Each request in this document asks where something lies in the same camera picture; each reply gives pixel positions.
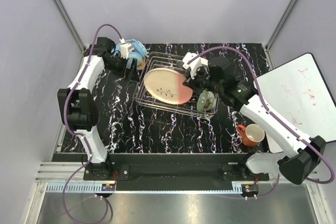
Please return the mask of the pink and cream plate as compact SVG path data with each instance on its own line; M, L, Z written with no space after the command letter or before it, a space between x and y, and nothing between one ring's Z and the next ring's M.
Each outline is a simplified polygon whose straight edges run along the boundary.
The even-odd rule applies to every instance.
M180 105L188 102L193 90L183 84L186 77L169 68L155 68L147 72L143 78L147 92L157 100Z

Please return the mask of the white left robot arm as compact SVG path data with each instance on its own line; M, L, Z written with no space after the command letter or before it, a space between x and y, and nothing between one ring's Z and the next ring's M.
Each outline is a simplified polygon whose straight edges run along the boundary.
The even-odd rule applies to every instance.
M92 91L97 78L104 70L119 78L138 81L137 68L146 58L145 46L135 39L121 40L115 44L107 37L98 37L90 45L83 63L72 83L57 92L62 123L68 132L81 140L95 174L103 180L113 175L112 165L106 163L108 151L97 130L99 113Z

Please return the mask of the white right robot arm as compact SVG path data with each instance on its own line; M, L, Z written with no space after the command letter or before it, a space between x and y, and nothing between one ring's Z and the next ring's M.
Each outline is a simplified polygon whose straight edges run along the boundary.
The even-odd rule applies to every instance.
M217 94L222 102L259 125L282 149L281 153L255 153L238 167L239 176L250 180L259 173L281 174L300 185L320 164L326 141L310 137L276 112L265 101L256 85L235 77L231 63L223 57L210 60L187 53L182 60L186 70L184 85L197 93Z

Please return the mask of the green ceramic bowl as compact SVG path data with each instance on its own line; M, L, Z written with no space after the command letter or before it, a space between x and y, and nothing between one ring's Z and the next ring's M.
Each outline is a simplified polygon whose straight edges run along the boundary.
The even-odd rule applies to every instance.
M196 109L201 112L212 110L216 106L216 102L215 94L204 90L198 97Z

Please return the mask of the wire dish rack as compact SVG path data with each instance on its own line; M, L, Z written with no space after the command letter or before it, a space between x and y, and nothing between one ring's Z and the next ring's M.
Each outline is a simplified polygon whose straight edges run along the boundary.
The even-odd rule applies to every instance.
M210 119L217 112L216 94L197 94L182 85L187 70L182 67L183 57L151 52L146 59L134 93L139 105L179 113L191 117Z

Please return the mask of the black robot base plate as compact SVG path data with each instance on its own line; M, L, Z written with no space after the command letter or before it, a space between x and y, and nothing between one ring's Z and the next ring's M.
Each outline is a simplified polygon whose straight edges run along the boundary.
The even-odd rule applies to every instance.
M244 162L249 154L110 154L102 164L89 164L84 180L116 180L118 191L232 190L233 182L264 182Z

